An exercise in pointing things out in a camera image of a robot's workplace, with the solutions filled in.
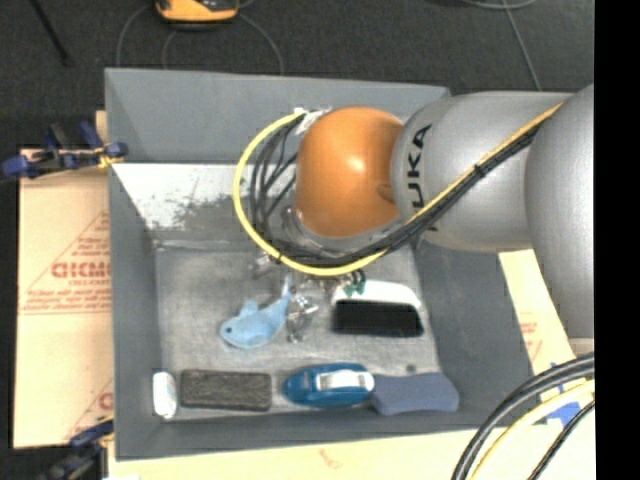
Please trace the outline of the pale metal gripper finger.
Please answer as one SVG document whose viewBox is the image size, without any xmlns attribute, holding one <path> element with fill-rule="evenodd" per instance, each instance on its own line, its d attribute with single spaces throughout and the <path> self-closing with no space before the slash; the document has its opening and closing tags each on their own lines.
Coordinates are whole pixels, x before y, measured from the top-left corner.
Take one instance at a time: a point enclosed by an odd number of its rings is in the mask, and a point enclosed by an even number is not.
<svg viewBox="0 0 640 480">
<path fill-rule="evenodd" d="M 307 326 L 307 317 L 301 313 L 292 313 L 287 316 L 287 339 L 290 343 L 300 343 L 304 339 Z"/>
<path fill-rule="evenodd" d="M 311 318 L 312 315 L 319 310 L 318 304 L 302 295 L 296 296 L 293 299 L 293 303 L 294 315 L 299 319 Z"/>
</svg>

